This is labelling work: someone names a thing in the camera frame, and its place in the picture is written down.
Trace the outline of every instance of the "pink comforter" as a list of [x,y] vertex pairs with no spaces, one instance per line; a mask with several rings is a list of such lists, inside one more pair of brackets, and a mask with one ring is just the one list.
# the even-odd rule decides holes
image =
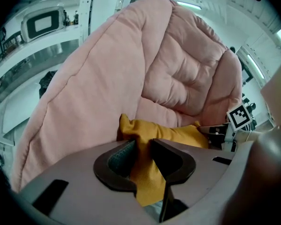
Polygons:
[[12,176],[22,189],[68,154],[115,141],[122,113],[167,127],[221,124],[241,101],[241,66],[171,0],[139,0],[71,54],[34,110]]

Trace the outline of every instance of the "quilted pink bedding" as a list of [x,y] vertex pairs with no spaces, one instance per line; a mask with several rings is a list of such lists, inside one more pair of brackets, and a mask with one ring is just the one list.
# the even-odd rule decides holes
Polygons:
[[68,154],[115,141],[122,113],[167,127],[225,122],[241,66],[214,31],[171,0],[138,0],[71,54],[18,145],[12,188]]

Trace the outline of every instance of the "shelf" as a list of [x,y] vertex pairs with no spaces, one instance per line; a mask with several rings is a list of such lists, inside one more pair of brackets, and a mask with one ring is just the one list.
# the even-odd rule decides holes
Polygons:
[[23,44],[0,61],[0,78],[23,59],[49,46],[79,39],[78,25],[65,27]]

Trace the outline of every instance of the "black slot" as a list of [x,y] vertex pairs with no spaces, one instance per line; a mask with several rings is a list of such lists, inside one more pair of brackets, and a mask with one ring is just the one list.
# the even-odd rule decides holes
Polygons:
[[32,205],[48,216],[68,184],[63,180],[54,180]]
[[231,159],[227,159],[227,158],[223,158],[223,157],[215,157],[212,160],[215,162],[218,162],[218,163],[226,164],[226,165],[230,165],[230,163],[232,162]]

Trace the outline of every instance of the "yellow cloth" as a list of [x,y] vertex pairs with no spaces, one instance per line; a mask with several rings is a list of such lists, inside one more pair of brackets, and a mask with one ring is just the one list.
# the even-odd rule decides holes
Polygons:
[[150,156],[149,141],[164,138],[200,148],[208,148],[208,140],[196,126],[167,128],[144,120],[129,121],[125,114],[120,118],[123,139],[136,139],[138,156],[130,173],[130,180],[137,186],[136,199],[142,206],[163,199],[165,180]]

